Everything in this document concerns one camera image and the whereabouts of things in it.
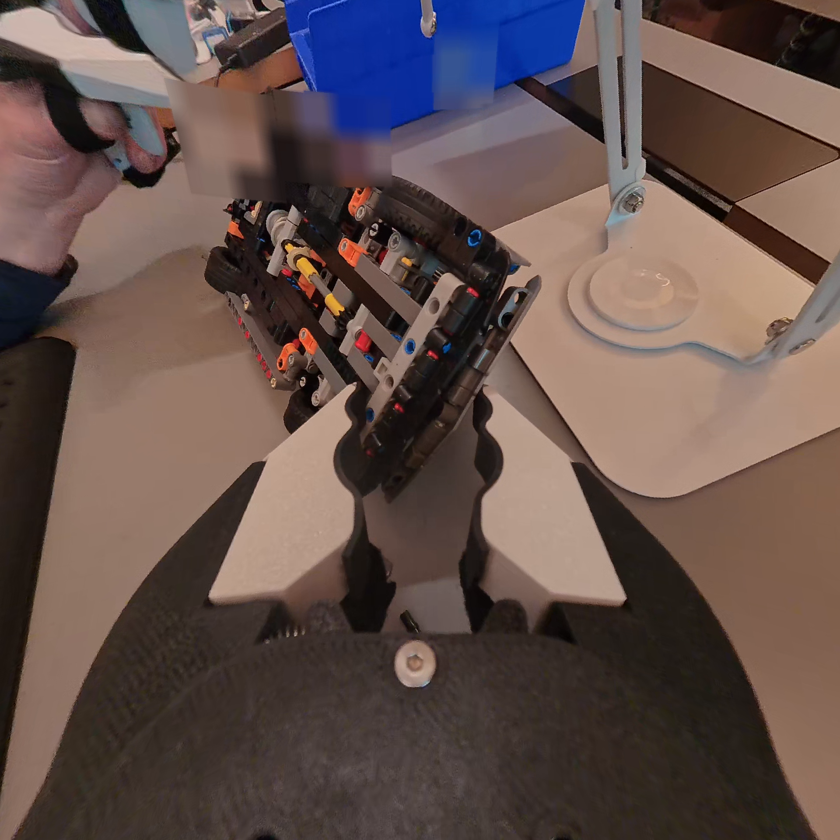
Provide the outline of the white metal book stand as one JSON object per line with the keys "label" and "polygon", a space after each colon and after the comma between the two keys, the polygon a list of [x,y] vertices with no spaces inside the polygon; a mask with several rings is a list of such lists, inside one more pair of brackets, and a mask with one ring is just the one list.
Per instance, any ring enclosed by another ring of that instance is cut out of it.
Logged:
{"label": "white metal book stand", "polygon": [[644,179],[641,2],[592,2],[607,185],[497,233],[542,289],[513,337],[595,466],[678,497],[838,429],[838,258],[816,285]]}

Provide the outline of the black power adapter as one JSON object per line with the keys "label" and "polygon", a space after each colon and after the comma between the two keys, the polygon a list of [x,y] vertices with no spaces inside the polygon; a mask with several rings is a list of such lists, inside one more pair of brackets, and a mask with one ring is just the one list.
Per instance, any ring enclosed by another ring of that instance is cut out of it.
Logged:
{"label": "black power adapter", "polygon": [[223,70],[248,69],[291,44],[286,9],[257,17],[214,48]]}

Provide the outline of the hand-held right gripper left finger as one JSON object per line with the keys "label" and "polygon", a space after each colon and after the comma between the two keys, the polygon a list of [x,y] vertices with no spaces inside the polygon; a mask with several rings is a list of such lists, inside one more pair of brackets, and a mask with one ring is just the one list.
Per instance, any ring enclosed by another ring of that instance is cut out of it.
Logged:
{"label": "hand-held right gripper left finger", "polygon": [[368,396],[345,386],[265,458],[210,603],[278,602],[303,624],[313,604],[332,601],[355,632],[383,629],[396,585],[369,538],[359,486]]}

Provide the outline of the lego car model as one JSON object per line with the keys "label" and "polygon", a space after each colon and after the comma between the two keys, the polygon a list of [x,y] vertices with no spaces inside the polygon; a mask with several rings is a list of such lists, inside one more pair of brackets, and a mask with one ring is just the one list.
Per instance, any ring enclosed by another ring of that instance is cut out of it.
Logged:
{"label": "lego car model", "polygon": [[239,199],[204,279],[292,434],[360,385],[363,485],[392,501],[457,428],[541,289],[497,236],[401,177]]}

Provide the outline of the person's left forearm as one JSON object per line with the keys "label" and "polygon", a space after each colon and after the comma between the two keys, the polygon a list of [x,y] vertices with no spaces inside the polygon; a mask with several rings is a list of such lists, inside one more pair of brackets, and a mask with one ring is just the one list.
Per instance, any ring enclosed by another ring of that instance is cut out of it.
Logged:
{"label": "person's left forearm", "polygon": [[78,270],[68,255],[54,276],[1,261],[1,351],[25,341]]}

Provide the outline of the black perforated pad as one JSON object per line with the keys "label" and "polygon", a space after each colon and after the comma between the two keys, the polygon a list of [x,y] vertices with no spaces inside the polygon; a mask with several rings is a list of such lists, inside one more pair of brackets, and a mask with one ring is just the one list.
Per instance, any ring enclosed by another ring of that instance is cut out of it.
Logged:
{"label": "black perforated pad", "polygon": [[1,739],[5,761],[76,351],[31,339],[1,359]]}

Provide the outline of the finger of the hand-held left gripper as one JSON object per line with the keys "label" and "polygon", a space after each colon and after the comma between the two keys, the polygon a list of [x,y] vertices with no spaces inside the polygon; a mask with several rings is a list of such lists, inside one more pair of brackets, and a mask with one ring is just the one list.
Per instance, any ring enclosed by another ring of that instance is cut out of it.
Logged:
{"label": "finger of the hand-held left gripper", "polygon": [[72,32],[49,11],[3,14],[1,38],[2,58],[26,75],[68,86],[84,98],[170,107],[165,74],[152,58]]}

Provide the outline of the person's left hand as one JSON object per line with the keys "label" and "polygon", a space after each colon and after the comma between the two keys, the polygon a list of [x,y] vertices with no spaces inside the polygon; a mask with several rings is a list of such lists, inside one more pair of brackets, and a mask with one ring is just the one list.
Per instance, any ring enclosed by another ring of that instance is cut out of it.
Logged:
{"label": "person's left hand", "polygon": [[62,138],[36,81],[2,83],[2,261],[56,275],[84,217],[121,178],[104,153],[83,154]]}

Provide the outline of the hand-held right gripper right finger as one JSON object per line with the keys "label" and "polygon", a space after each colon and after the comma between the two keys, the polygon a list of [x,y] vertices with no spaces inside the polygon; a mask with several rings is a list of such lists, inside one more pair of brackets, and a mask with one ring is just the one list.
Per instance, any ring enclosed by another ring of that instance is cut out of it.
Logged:
{"label": "hand-held right gripper right finger", "polygon": [[626,594],[569,456],[497,392],[473,403],[482,479],[458,564],[469,625],[517,602],[526,628],[552,604],[620,607]]}

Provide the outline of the blue plastic bin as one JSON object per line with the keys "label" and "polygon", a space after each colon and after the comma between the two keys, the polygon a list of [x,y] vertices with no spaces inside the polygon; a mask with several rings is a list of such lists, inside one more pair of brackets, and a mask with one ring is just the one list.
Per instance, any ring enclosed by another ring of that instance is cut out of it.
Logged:
{"label": "blue plastic bin", "polygon": [[495,90],[567,64],[583,1],[294,1],[285,10],[308,87],[358,106],[360,126],[397,127],[474,109]]}

